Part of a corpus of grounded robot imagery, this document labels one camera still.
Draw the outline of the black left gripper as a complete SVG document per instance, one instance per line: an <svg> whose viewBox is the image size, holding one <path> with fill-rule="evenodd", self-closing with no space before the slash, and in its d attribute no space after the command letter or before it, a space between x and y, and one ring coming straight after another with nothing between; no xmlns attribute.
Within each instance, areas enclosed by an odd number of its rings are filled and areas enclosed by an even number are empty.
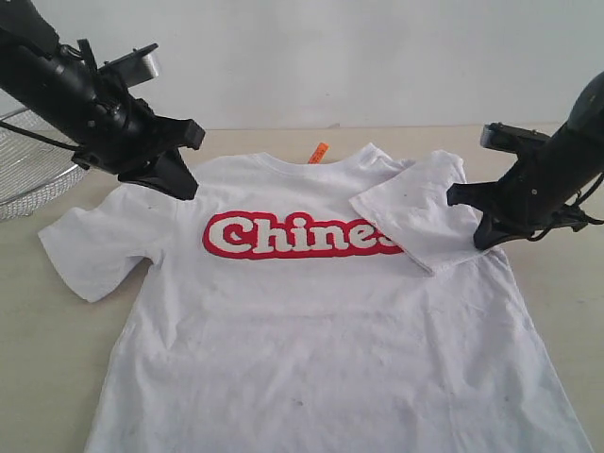
<svg viewBox="0 0 604 453"><path fill-rule="evenodd" d="M195 120L158 116L122 79L103 79L78 119L68 133L76 142L74 163L177 200L194 199L198 183L178 148L201 147L206 130Z"/></svg>

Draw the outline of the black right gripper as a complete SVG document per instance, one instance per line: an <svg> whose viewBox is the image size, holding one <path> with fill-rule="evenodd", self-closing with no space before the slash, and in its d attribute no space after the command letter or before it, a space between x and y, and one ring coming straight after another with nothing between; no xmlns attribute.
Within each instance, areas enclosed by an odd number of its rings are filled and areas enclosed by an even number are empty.
<svg viewBox="0 0 604 453"><path fill-rule="evenodd" d="M476 249L531 236L557 227L582 227L580 202L569 199L585 185L585 171L561 158L520 159L498 181L454 183L446 191L449 207L485 208L473 235Z"/></svg>

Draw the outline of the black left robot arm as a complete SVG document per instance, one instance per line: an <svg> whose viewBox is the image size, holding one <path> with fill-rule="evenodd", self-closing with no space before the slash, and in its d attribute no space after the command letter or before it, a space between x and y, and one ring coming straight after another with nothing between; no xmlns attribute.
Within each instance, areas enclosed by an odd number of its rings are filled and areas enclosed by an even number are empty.
<svg viewBox="0 0 604 453"><path fill-rule="evenodd" d="M205 130L193 119L158 116L129 91L158 76L157 48L152 43L99 66L88 40L61 42L32 2L2 2L1 88L71 142L2 128L70 151L84 170L193 199L198 184L179 150L199 149Z"/></svg>

